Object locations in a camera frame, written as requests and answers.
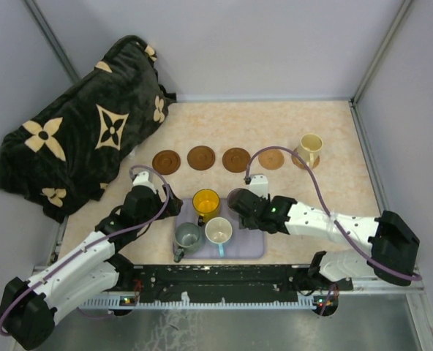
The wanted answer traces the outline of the purple transparent mug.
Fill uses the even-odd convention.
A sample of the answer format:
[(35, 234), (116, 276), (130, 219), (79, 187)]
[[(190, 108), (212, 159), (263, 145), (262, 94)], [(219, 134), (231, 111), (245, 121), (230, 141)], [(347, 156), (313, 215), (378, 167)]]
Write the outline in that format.
[(227, 204), (228, 208), (231, 207), (231, 204), (232, 204), (232, 198), (233, 198), (234, 193), (235, 193), (235, 190), (232, 190), (232, 191), (229, 192), (229, 194), (227, 195), (227, 198), (226, 198), (226, 204)]

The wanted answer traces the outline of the white mug blue handle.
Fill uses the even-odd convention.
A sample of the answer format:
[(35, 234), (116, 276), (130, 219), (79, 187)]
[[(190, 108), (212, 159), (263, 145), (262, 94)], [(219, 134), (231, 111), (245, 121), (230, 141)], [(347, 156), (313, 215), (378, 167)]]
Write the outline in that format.
[(211, 219), (205, 226), (206, 238), (217, 246), (219, 256), (225, 256), (225, 244), (232, 238), (233, 227), (231, 223), (223, 217)]

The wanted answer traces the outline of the dark brown wooden coaster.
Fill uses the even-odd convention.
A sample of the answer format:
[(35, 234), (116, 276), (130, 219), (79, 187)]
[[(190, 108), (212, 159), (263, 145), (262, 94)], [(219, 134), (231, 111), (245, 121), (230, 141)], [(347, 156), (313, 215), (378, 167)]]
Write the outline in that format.
[(152, 167), (164, 176), (175, 173), (180, 166), (181, 158), (173, 150), (160, 151), (152, 160)]

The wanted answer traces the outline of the light woven rattan coaster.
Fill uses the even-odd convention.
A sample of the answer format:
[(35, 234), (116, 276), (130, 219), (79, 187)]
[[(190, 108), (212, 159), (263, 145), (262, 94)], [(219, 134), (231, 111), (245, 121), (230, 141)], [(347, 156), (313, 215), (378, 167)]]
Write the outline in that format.
[(267, 170), (277, 170), (285, 163), (283, 153), (277, 148), (268, 148), (261, 152), (258, 157), (258, 162)]

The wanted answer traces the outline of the cream yellow ceramic mug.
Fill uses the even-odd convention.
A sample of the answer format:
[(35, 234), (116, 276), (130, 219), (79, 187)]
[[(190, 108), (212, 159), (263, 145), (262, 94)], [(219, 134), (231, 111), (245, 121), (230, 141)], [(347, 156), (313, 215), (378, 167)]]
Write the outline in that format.
[(320, 152), (323, 148), (323, 140), (316, 134), (305, 134), (298, 146), (296, 152), (302, 160), (310, 167), (314, 168), (320, 161)]

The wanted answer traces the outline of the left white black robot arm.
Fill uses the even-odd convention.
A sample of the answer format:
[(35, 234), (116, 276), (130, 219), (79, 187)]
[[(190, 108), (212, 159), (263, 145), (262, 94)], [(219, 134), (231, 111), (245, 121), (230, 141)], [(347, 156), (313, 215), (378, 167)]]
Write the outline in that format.
[(161, 200), (152, 186), (137, 185), (69, 254), (27, 280), (15, 277), (4, 288), (0, 335), (25, 350), (40, 346), (70, 312), (107, 290), (126, 290), (134, 265), (120, 251), (156, 220), (177, 216), (183, 205), (170, 188)]

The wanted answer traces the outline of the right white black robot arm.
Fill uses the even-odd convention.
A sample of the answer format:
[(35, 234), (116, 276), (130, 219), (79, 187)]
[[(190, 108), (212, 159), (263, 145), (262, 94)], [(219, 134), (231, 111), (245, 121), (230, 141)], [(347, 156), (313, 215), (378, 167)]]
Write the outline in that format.
[(420, 280), (414, 271), (420, 241), (392, 211), (383, 211), (378, 217), (328, 214), (291, 197), (261, 197), (242, 188), (229, 194), (227, 204), (247, 229), (350, 245), (343, 251), (314, 255), (309, 280), (317, 289), (371, 275), (397, 286)]

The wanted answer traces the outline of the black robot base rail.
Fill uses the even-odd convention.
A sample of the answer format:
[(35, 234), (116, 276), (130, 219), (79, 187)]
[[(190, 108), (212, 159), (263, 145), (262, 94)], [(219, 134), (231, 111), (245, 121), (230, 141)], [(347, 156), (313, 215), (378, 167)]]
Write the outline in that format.
[(136, 265), (108, 292), (130, 292), (141, 303), (296, 302), (299, 293), (326, 291), (332, 282), (297, 265)]

